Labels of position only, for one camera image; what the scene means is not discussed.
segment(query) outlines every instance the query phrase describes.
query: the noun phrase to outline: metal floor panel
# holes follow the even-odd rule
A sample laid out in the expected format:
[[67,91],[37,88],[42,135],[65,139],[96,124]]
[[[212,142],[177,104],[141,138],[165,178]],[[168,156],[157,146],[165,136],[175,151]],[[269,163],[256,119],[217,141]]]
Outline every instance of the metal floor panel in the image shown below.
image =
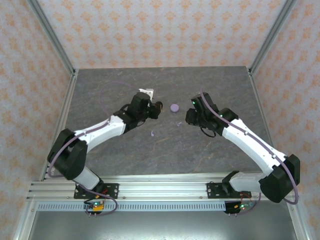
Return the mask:
[[263,201],[250,214],[222,211],[37,212],[30,240],[296,240],[283,202]]

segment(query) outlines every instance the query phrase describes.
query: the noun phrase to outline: black cable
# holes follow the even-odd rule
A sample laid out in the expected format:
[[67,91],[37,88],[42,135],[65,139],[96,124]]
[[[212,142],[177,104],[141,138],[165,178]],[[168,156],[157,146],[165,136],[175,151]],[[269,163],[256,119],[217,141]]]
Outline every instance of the black cable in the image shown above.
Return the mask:
[[121,107],[120,110],[123,111],[123,110],[125,110],[126,107],[129,107],[129,106],[130,106],[130,104],[126,104],[123,107]]
[[209,135],[208,133],[206,133],[206,132],[203,130],[202,127],[200,127],[200,130],[201,130],[201,132],[203,132],[204,135],[206,135],[206,136],[208,136],[208,137],[210,137],[210,138],[214,138],[214,137],[216,136],[216,133],[215,133],[215,132],[213,132],[213,134],[214,134],[213,136]]
[[145,124],[146,121],[143,121],[140,125],[137,125],[137,127],[142,126],[143,124]]
[[90,202],[90,201],[95,200],[95,199],[96,199],[96,198],[94,197],[94,198],[85,200],[83,203],[84,203],[84,204],[92,204],[92,202]]

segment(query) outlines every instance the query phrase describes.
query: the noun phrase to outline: purple object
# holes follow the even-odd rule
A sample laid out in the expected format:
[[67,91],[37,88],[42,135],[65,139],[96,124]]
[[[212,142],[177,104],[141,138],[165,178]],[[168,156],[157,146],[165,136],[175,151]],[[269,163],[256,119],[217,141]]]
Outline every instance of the purple object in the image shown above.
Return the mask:
[[171,112],[176,113],[179,111],[179,106],[178,104],[172,104],[170,107]]

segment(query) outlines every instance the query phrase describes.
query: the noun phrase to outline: gray work surface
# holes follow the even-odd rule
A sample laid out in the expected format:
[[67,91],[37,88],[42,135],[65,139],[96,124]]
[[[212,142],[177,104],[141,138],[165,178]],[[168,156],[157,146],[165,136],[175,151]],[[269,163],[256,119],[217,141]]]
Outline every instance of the gray work surface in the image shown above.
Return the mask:
[[[205,136],[199,127],[185,122],[191,98],[203,86],[219,109],[230,108],[258,136],[268,141],[267,131],[244,66],[81,69],[76,80],[66,127],[81,130],[104,121],[99,105],[104,84],[121,81],[142,89],[154,89],[154,102],[163,103],[159,119],[92,149],[86,166],[100,176],[221,173],[260,171],[236,145],[217,135]],[[110,84],[103,93],[103,106],[113,114],[129,104],[136,90]],[[178,104],[177,113],[170,111]]]
[[252,212],[37,212],[29,240],[296,240],[287,205],[261,202]]

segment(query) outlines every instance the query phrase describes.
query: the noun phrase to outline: gray marble surface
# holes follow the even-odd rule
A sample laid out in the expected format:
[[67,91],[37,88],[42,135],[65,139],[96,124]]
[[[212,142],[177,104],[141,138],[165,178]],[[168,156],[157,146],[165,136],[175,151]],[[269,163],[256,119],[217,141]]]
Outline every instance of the gray marble surface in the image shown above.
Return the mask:
[[[86,165],[98,175],[259,171],[233,143],[220,136],[207,137],[198,127],[185,122],[186,112],[192,108],[190,99],[203,86],[219,109],[230,108],[269,142],[244,66],[82,69],[75,84],[67,128],[80,130],[106,119],[99,105],[99,93],[104,84],[112,81],[155,89],[154,101],[163,102],[163,111],[158,120],[148,119],[141,127],[92,149]],[[112,84],[103,94],[103,104],[112,114],[130,103],[135,93],[127,86]],[[171,104],[178,104],[179,112],[172,113]]]

